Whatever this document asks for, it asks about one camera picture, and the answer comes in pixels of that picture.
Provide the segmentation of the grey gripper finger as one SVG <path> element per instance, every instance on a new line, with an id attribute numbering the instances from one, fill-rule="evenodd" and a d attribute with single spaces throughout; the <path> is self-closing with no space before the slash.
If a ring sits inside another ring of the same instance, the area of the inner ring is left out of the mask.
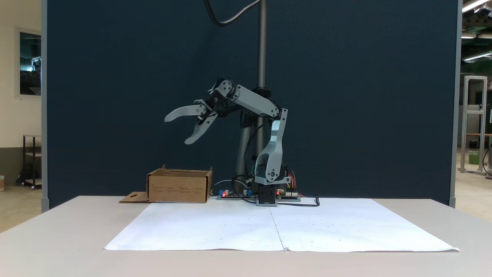
<path id="1" fill-rule="evenodd" d="M 214 113 L 200 119 L 199 122 L 195 125 L 192 135 L 188 137 L 184 141 L 184 143 L 185 144 L 195 143 L 200 137 L 202 137 L 202 135 L 204 135 L 204 133 L 207 132 L 208 128 L 211 126 L 211 124 L 214 123 L 217 117 L 218 115 Z"/>
<path id="2" fill-rule="evenodd" d="M 208 105 L 202 99 L 195 100 L 192 105 L 187 105 L 174 109 L 165 116 L 165 122 L 173 121 L 178 117 L 195 116 L 200 117 L 208 113 Z"/>

